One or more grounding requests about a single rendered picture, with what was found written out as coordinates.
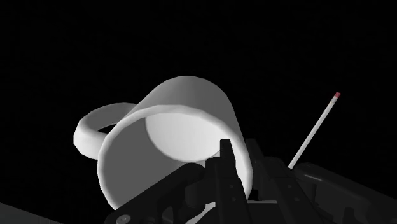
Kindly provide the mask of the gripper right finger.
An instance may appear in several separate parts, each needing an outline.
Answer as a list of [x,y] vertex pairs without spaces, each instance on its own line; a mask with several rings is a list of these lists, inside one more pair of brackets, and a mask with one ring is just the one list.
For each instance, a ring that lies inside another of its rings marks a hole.
[[258,200],[254,224],[397,224],[397,200],[312,163],[290,169],[263,155],[255,139],[246,146]]

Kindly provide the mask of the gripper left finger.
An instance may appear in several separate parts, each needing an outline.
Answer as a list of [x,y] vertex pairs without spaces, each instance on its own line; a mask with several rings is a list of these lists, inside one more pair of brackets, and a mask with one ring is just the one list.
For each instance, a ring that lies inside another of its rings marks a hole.
[[205,166],[188,163],[107,216],[104,224],[252,224],[229,139]]

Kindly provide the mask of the white pencil with red eraser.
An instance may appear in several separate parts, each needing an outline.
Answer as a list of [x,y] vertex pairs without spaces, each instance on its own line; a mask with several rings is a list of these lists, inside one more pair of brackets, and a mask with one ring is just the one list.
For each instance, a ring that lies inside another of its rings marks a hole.
[[316,134],[316,132],[318,131],[318,129],[320,128],[320,126],[322,125],[322,123],[324,122],[324,120],[326,119],[326,117],[328,116],[330,111],[332,110],[332,108],[334,107],[334,105],[337,102],[337,100],[340,97],[340,95],[341,95],[340,92],[336,92],[335,95],[332,97],[331,101],[328,103],[327,107],[322,112],[321,116],[319,117],[319,119],[317,120],[317,122],[315,123],[315,125],[313,126],[311,131],[309,132],[308,136],[305,138],[305,141],[299,147],[299,149],[296,152],[295,156],[293,157],[291,162],[288,164],[288,168],[289,169],[294,168],[294,166],[296,165],[296,163],[298,162],[298,160],[302,156],[303,152],[305,151],[306,147],[309,145],[309,143],[311,142],[312,138],[314,137],[314,135]]

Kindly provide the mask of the white mug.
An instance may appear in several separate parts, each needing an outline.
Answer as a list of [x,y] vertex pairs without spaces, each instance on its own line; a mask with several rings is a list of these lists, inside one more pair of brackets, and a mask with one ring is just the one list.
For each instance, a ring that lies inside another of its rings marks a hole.
[[137,104],[93,110],[78,122],[73,143],[97,161],[99,186],[118,209],[182,165],[218,156],[221,139],[231,141],[238,176],[250,193],[253,170],[232,103],[210,81],[178,76]]

